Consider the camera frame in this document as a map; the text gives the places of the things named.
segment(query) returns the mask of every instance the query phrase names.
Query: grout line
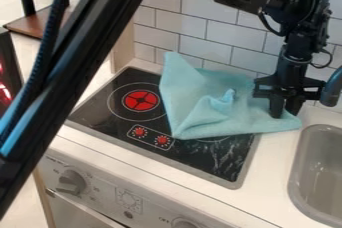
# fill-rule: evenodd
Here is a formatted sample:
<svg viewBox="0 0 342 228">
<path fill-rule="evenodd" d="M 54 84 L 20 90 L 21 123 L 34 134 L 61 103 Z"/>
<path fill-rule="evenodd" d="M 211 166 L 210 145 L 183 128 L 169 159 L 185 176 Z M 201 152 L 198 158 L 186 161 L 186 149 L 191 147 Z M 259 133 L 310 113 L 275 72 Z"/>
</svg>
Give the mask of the grout line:
<svg viewBox="0 0 342 228">
<path fill-rule="evenodd" d="M 257 31 L 266 31 L 266 32 L 268 32 L 268 30 L 267 30 L 266 28 L 265 28 L 265 29 L 260 29 L 260 28 L 245 26 L 245 25 L 237 24 L 237 21 L 228 23 L 228 22 L 223 22 L 223 21 L 220 21 L 220 20 L 211 19 L 211 18 L 209 19 L 209 18 L 207 18 L 207 17 L 195 16 L 195 15 L 189 15 L 189 14 L 181 14 L 181 13 L 179 13 L 179 12 L 170 11 L 170 10 L 166 10 L 166 9 L 160 9 L 160 8 L 154 8 L 154 9 L 156 9 L 156 10 L 161 10 L 161 11 L 164 11 L 164 12 L 170 12 L 170 13 L 174 13 L 174 14 L 178 14 L 178 15 L 190 16 L 190 17 L 200 18 L 200 19 L 207 19 L 207 20 L 210 20 L 210 21 L 213 21 L 213 22 L 217 22 L 217 23 L 235 25 L 235 26 L 238 26 L 238 27 L 253 29 L 253 30 L 257 30 Z"/>
<path fill-rule="evenodd" d="M 154 58 L 153 58 L 153 63 L 157 63 L 157 48 L 154 47 L 153 48 L 153 54 L 154 54 Z"/>
<path fill-rule="evenodd" d="M 238 25 L 239 23 L 239 16 L 240 16 L 240 10 L 238 9 L 236 12 L 236 17 L 235 17 L 235 25 Z"/>
<path fill-rule="evenodd" d="M 155 51 L 156 51 L 156 54 L 155 54 L 156 63 L 157 63 L 157 50 L 158 50 L 158 49 L 163 50 L 163 51 L 172 51 L 171 49 L 166 49 L 166 48 L 162 48 L 162 47 L 158 47 L 158 46 L 148 45 L 148 44 L 146 44 L 146 43 L 141 43 L 141 42 L 139 42 L 139 41 L 136 41 L 136 42 L 139 43 L 139 44 L 143 44 L 143 45 L 155 47 Z M 250 69 L 246 69 L 246 68 L 244 68 L 244 67 L 240 67 L 240 66 L 236 66 L 236 65 L 232 65 L 232 64 L 226 64 L 226 63 L 220 63 L 220 62 L 217 62 L 217 61 L 213 61 L 213 60 L 211 60 L 211 59 L 205 59 L 205 58 L 203 58 L 203 57 L 193 56 L 193 55 L 189 55 L 189 54 L 186 54 L 186 53 L 179 53 L 179 54 L 191 56 L 191 57 L 194 57 L 194 58 L 197 58 L 197 59 L 202 60 L 202 63 L 203 63 L 202 67 L 204 67 L 204 62 L 205 62 L 205 61 L 208 61 L 208 62 L 212 62 L 212 63 L 215 63 L 215 64 L 220 64 L 220 65 L 225 65 L 225 66 L 231 66 L 231 67 L 238 68 L 238 69 L 241 69 L 241 70 L 245 70 L 245 71 L 249 71 L 249 72 L 254 72 L 254 73 L 256 73 L 256 74 L 258 74 L 258 73 L 266 74 L 266 73 L 263 73 L 263 72 L 258 72 L 258 71 L 253 71 L 253 70 L 250 70 Z"/>
<path fill-rule="evenodd" d="M 179 4 L 180 4 L 179 11 L 180 11 L 181 14 L 183 14 L 183 0 L 180 0 Z"/>
<path fill-rule="evenodd" d="M 177 52 L 180 52 L 180 40 L 181 40 L 181 34 L 178 35 L 178 48 L 177 48 Z"/>
<path fill-rule="evenodd" d="M 278 55 L 270 54 L 270 53 L 265 53 L 265 52 L 262 52 L 260 50 L 255 50 L 255 49 L 250 49 L 250 48 L 245 48 L 245 47 L 240 47 L 240 46 L 234 46 L 234 45 L 229 45 L 229 44 L 225 44 L 225 43 L 218 42 L 218 41 L 213 41 L 213 40 L 209 40 L 209 39 L 203 39 L 203 38 L 199 38 L 199 37 L 195 37 L 195 36 L 191 36 L 191 35 L 180 34 L 180 33 L 176 33 L 176 32 L 171 32 L 171 31 L 168 31 L 168 30 L 160 29 L 160 28 L 154 28 L 154 27 L 151 27 L 151 26 L 148 26 L 148 25 L 143 25 L 143 24 L 138 24 L 138 23 L 135 23 L 135 24 L 137 24 L 139 26 L 144 26 L 144 27 L 147 27 L 147 28 L 155 29 L 155 30 L 160 30 L 160 31 L 163 31 L 163 32 L 172 33 L 172 34 L 175 34 L 175 35 L 182 35 L 182 36 L 186 36 L 186 37 L 190 37 L 190 38 L 194 38 L 194 39 L 198 39 L 198 40 L 205 40 L 205 41 L 216 43 L 216 44 L 221 44 L 221 45 L 230 46 L 230 47 L 237 47 L 237 48 L 249 50 L 249 51 L 256 52 L 256 53 L 261 53 L 261 54 L 266 54 L 266 55 L 278 57 Z"/>
<path fill-rule="evenodd" d="M 209 26 L 209 21 L 206 20 L 206 22 L 205 22 L 205 32 L 204 32 L 204 39 L 205 40 L 208 39 L 208 26 Z"/>
<path fill-rule="evenodd" d="M 262 44 L 262 52 L 263 52 L 263 53 L 265 53 L 267 36 L 268 36 L 268 32 L 265 34 L 264 43 Z"/>
<path fill-rule="evenodd" d="M 157 10 L 154 9 L 154 27 L 157 28 Z"/>
<path fill-rule="evenodd" d="M 334 57 L 334 55 L 335 55 L 336 49 L 337 49 L 337 45 L 334 45 L 333 50 L 331 51 L 331 54 L 333 55 L 333 57 Z"/>
<path fill-rule="evenodd" d="M 229 65 L 232 64 L 233 61 L 233 55 L 234 55 L 234 47 L 230 50 L 230 58 L 229 58 Z"/>
</svg>

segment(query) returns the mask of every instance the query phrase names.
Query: floor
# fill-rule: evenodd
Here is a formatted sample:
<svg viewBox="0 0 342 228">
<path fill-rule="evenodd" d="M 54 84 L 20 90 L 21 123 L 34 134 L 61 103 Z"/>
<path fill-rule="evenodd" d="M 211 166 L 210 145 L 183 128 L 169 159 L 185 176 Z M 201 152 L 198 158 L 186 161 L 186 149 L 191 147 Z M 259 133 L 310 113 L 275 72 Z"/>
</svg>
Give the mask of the floor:
<svg viewBox="0 0 342 228">
<path fill-rule="evenodd" d="M 52 3 L 52 0 L 35 0 L 36 9 Z M 0 0 L 0 26 L 23 16 L 20 0 Z M 29 76 L 39 41 L 20 35 L 12 35 L 24 78 Z M 30 177 L 16 200 L 1 220 L 0 228 L 47 228 L 33 178 Z"/>
</svg>

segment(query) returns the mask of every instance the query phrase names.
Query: wooden shelf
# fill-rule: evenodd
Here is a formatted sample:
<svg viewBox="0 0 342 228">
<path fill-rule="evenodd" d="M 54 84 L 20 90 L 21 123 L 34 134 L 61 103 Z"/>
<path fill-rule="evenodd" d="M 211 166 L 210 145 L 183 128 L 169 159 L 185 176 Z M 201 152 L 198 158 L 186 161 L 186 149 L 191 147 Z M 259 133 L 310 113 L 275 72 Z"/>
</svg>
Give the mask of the wooden shelf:
<svg viewBox="0 0 342 228">
<path fill-rule="evenodd" d="M 43 38 L 43 33 L 49 14 L 50 7 L 46 7 L 44 9 L 37 11 L 34 15 L 25 16 L 8 24 L 5 24 L 4 27 L 12 32 L 41 39 Z M 69 18 L 70 14 L 70 11 L 65 11 L 62 20 L 62 26 Z"/>
</svg>

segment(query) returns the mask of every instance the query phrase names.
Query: control knob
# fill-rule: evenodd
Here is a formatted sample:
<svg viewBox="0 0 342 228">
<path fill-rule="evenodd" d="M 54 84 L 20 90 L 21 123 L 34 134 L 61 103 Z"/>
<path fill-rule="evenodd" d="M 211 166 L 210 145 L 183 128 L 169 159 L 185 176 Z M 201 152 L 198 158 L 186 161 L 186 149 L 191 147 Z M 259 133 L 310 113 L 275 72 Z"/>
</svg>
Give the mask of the control knob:
<svg viewBox="0 0 342 228">
<path fill-rule="evenodd" d="M 84 178 L 74 170 L 67 169 L 59 177 L 57 191 L 77 196 L 87 187 Z"/>
<path fill-rule="evenodd" d="M 198 228 L 196 225 L 188 222 L 188 221 L 179 221 L 175 223 L 172 228 Z"/>
</svg>

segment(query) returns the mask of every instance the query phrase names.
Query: red burner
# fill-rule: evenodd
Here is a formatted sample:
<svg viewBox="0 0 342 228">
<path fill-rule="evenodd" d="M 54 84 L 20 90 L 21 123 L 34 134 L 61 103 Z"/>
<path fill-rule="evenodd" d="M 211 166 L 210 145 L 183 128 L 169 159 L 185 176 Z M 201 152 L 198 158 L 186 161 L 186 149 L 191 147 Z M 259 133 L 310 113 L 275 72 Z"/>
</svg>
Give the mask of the red burner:
<svg viewBox="0 0 342 228">
<path fill-rule="evenodd" d="M 167 136 L 158 136 L 156 138 L 156 141 L 158 144 L 167 144 L 170 142 L 170 138 L 168 138 Z"/>
<path fill-rule="evenodd" d="M 159 97 L 147 90 L 135 90 L 124 96 L 123 103 L 129 110 L 136 112 L 150 111 L 159 105 Z"/>
<path fill-rule="evenodd" d="M 142 128 L 142 127 L 137 127 L 133 130 L 133 133 L 135 136 L 137 137 L 145 137 L 147 135 L 147 131 L 146 129 Z"/>
</svg>

